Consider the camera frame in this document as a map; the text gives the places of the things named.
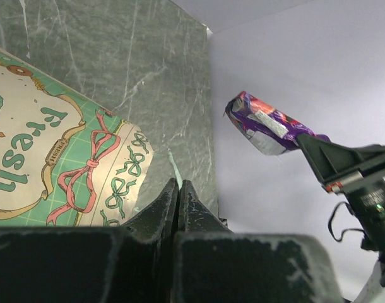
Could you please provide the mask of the purple snack packet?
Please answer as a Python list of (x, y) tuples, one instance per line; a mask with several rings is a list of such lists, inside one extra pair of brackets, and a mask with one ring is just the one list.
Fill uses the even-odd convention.
[(297, 137), (301, 134), (330, 141), (326, 135), (314, 133), (301, 122), (245, 91), (227, 104), (225, 113), (245, 138), (264, 155), (278, 156), (297, 150)]

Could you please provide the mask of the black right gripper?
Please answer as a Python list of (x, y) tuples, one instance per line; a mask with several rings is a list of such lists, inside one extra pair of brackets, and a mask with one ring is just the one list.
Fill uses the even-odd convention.
[(385, 252), (385, 146), (350, 148), (308, 134), (299, 135), (297, 142), (326, 192), (346, 198), (328, 220), (333, 239), (341, 242), (350, 231), (343, 229), (339, 236), (333, 231), (333, 219), (344, 205), (361, 225), (362, 249)]

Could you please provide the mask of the green printed paper bag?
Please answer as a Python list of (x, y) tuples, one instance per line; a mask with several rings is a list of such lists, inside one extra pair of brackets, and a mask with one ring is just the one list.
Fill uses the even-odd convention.
[(0, 48), (0, 227), (122, 225), (153, 155), (137, 125)]

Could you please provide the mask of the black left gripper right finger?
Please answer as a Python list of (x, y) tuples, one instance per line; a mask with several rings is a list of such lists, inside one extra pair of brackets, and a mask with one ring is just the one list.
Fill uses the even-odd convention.
[(298, 234), (238, 234), (200, 202), (190, 181), (179, 195), (174, 302), (341, 302), (321, 243)]

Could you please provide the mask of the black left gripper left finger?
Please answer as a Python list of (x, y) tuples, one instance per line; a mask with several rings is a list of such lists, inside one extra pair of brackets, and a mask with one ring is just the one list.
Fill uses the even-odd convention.
[(0, 228), (0, 302), (168, 302), (178, 193), (118, 227)]

